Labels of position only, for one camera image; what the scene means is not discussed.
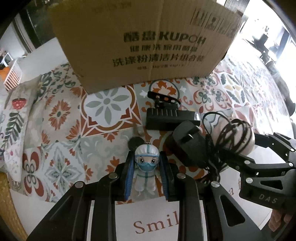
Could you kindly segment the round beige sensor light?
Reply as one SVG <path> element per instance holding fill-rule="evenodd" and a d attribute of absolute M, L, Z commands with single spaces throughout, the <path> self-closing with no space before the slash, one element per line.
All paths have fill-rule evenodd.
<path fill-rule="evenodd" d="M 255 146 L 255 134 L 251 125 L 240 119 L 222 119 L 210 130 L 214 145 L 233 153 L 250 154 Z"/>

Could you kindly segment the black power adapter with cable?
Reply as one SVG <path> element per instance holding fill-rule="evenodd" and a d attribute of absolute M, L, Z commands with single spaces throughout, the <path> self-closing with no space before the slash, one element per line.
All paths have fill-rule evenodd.
<path fill-rule="evenodd" d="M 198 181 L 209 184 L 220 182 L 220 173 L 228 165 L 220 160 L 219 151 L 226 150 L 214 145 L 210 130 L 218 121 L 227 118 L 224 114 L 211 111 L 203 115 L 202 126 L 196 126 L 190 121 L 178 125 L 166 140 L 166 147 L 186 167 L 205 169 L 208 174 Z"/>

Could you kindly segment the masked medic figurine keychain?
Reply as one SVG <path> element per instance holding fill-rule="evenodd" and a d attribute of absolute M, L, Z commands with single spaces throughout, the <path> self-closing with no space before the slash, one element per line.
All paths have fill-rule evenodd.
<path fill-rule="evenodd" d="M 128 147 L 134 152 L 135 170 L 133 178 L 135 179 L 134 189 L 138 196 L 146 191 L 151 195 L 157 188 L 156 177 L 160 177 L 158 165 L 160 161 L 159 149 L 145 142 L 141 137 L 132 137 L 128 141 Z"/>

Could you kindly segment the woven yellow placemat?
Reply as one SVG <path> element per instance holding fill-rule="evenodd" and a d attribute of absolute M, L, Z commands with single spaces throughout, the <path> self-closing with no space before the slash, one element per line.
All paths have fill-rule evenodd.
<path fill-rule="evenodd" d="M 26 240 L 28 235 L 16 212 L 10 193 L 8 178 L 1 172 L 1 218 L 16 240 Z"/>

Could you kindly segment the patterned tile table runner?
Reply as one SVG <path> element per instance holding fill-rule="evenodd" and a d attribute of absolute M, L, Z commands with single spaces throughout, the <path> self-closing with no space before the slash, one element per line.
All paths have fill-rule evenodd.
<path fill-rule="evenodd" d="M 64 63 L 41 76 L 25 134 L 21 181 L 7 173 L 9 187 L 57 202 L 76 181 L 96 182 L 124 162 L 134 126 L 165 150 L 168 132 L 144 128 L 154 105 L 149 91 L 177 98 L 180 110 L 216 111 L 249 122 L 256 133 L 293 137 L 280 91 L 256 57 L 227 57 L 206 78 L 148 81 L 95 94 L 87 94 Z"/>

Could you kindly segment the folded floral cloth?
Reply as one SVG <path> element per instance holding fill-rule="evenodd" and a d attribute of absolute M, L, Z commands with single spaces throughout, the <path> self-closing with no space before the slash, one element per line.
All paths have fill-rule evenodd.
<path fill-rule="evenodd" d="M 1 168 L 21 181 L 22 156 L 29 114 L 41 76 L 19 84 L 1 100 Z"/>

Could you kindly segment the brown cardboard box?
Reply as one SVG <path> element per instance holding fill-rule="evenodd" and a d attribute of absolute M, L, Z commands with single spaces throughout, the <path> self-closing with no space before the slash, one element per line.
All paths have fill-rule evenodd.
<path fill-rule="evenodd" d="M 241 14 L 215 1 L 60 1 L 53 32 L 88 93 L 146 81 L 206 77 Z"/>

